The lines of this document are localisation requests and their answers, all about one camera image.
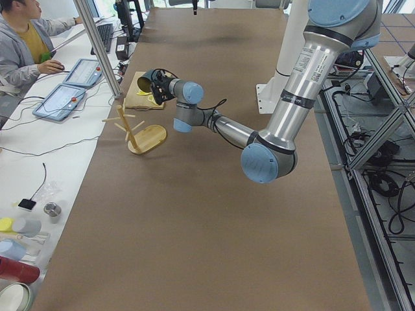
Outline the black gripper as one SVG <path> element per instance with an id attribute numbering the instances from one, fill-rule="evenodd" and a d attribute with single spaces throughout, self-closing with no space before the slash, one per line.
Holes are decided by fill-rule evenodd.
<path id="1" fill-rule="evenodd" d="M 169 90 L 172 78 L 169 76 L 156 75 L 152 78 L 150 83 L 150 90 L 153 94 L 156 104 L 161 105 L 164 102 L 172 99 L 171 91 Z"/>

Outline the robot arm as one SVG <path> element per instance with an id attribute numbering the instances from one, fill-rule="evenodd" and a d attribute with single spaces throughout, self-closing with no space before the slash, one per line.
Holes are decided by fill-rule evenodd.
<path id="1" fill-rule="evenodd" d="M 157 104 L 176 100 L 174 129 L 187 133 L 205 126 L 242 150 L 244 174 L 270 183 L 290 174 L 298 160 L 295 137 L 313 108 L 329 72 L 344 52 L 375 46 L 380 37 L 381 1 L 293 1 L 281 50 L 289 53 L 288 75 L 276 67 L 265 86 L 274 109 L 267 126 L 255 131 L 220 114 L 200 108 L 202 87 L 166 69 L 151 69 L 137 81 Z"/>

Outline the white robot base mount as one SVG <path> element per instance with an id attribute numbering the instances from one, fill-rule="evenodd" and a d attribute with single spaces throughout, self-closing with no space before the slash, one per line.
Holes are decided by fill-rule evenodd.
<path id="1" fill-rule="evenodd" d="M 257 84 L 257 105 L 260 114 L 273 113 L 283 88 L 286 86 L 294 65 L 298 60 L 305 40 L 303 30 L 309 20 L 308 1 L 277 1 L 284 10 L 286 3 L 291 3 L 287 26 L 276 63 L 274 76 L 266 84 Z"/>

